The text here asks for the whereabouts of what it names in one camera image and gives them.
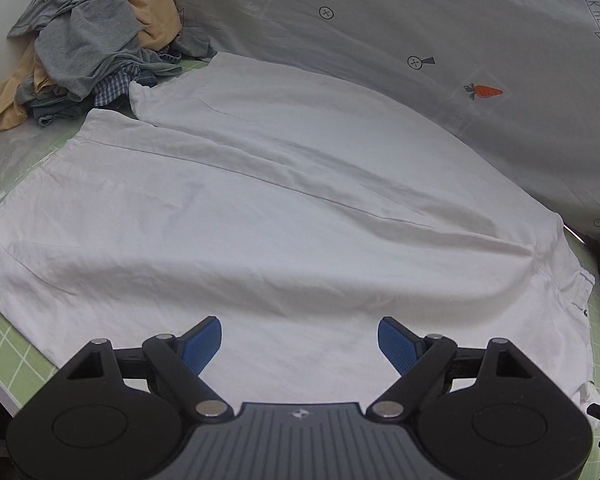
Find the dark denim garment in pile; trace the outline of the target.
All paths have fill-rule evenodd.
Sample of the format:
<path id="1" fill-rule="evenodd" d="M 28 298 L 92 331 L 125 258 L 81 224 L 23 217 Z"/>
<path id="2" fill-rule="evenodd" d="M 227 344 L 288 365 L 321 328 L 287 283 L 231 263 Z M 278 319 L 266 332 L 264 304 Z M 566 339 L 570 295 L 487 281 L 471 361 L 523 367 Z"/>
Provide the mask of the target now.
<path id="1" fill-rule="evenodd" d="M 34 100 L 29 108 L 33 119 L 40 127 L 47 127 L 58 119 L 76 119 L 88 113 L 94 107 L 94 98 L 88 96 L 82 101 L 68 98 L 50 101 Z"/>

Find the blue checked shirt in pile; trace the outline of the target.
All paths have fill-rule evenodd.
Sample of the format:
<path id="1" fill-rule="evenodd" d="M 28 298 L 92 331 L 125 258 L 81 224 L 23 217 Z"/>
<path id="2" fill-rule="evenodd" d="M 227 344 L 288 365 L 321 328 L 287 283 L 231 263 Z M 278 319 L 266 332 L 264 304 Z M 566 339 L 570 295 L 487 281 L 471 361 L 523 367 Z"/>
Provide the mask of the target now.
<path id="1" fill-rule="evenodd" d="M 123 65 L 120 70 L 102 78 L 96 84 L 93 89 L 94 107 L 107 107 L 121 98 L 127 98 L 132 82 L 153 87 L 158 84 L 158 79 L 152 70 L 144 70 L 133 63 Z"/>

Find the grey printed fabric backdrop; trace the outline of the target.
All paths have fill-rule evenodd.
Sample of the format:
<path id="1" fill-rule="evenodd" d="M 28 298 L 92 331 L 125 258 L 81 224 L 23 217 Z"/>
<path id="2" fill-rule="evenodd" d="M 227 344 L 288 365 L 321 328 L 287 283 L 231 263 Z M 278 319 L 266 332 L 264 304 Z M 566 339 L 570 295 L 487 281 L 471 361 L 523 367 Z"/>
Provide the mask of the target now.
<path id="1" fill-rule="evenodd" d="M 219 50 L 379 91 L 600 237 L 600 0 L 175 0 Z"/>

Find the tan garment in pile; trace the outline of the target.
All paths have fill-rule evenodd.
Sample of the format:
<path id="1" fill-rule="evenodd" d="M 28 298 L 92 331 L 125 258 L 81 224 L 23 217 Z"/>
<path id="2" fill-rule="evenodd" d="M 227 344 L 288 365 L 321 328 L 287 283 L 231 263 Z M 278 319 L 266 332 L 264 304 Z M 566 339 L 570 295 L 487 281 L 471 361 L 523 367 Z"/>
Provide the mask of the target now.
<path id="1" fill-rule="evenodd" d="M 173 0 L 32 0 L 9 31 L 29 44 L 0 83 L 0 131 L 20 126 L 30 107 L 105 106 L 143 72 L 176 69 L 158 52 L 182 30 Z"/>

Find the grey t-shirt in pile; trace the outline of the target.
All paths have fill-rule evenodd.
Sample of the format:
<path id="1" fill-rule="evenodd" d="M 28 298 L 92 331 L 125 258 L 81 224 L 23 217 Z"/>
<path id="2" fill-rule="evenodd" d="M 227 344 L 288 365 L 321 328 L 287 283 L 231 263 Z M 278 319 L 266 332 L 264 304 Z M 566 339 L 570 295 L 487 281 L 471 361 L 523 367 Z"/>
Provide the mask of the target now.
<path id="1" fill-rule="evenodd" d="M 186 27 L 174 0 L 31 0 L 10 39 L 33 38 L 33 55 L 52 87 L 73 101 L 123 65 L 152 70 L 157 79 L 180 73 L 182 58 L 215 55 L 209 37 Z"/>

